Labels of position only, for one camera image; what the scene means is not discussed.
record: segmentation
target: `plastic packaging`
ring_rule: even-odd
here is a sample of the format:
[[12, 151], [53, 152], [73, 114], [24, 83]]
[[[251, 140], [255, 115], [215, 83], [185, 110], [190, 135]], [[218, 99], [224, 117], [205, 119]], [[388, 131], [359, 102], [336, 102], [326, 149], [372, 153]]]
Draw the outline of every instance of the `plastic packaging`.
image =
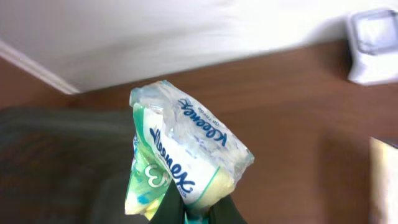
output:
[[188, 214], [230, 194], [254, 156], [197, 100], [167, 81], [131, 92], [136, 125], [127, 214], [156, 212], [173, 179]]

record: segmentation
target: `white trim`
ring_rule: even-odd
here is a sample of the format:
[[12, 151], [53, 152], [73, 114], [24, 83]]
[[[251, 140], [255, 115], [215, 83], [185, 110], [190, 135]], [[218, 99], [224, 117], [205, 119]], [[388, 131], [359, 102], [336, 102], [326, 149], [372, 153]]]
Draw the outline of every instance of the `white trim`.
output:
[[72, 95], [80, 93], [80, 91], [73, 85], [66, 82], [56, 74], [48, 71], [45, 67], [30, 59], [28, 56], [14, 49], [4, 41], [0, 40], [0, 57], [8, 62], [25, 70], [27, 73], [42, 80], [50, 86], [58, 89], [62, 93]]

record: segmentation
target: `plastic wrapper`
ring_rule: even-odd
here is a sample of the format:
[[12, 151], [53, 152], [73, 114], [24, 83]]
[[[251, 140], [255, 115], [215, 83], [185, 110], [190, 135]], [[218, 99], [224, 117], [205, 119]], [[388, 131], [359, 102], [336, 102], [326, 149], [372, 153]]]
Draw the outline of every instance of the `plastic wrapper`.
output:
[[173, 180], [188, 214], [230, 194], [254, 156], [197, 100], [167, 81], [131, 92], [136, 125], [127, 214], [150, 219]]

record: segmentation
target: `white wall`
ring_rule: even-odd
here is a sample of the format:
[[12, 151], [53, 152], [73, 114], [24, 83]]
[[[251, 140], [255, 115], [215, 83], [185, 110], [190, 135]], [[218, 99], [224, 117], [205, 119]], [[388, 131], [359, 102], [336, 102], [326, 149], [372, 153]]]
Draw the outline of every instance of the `white wall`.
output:
[[1, 0], [0, 40], [80, 91], [344, 37], [396, 0]]

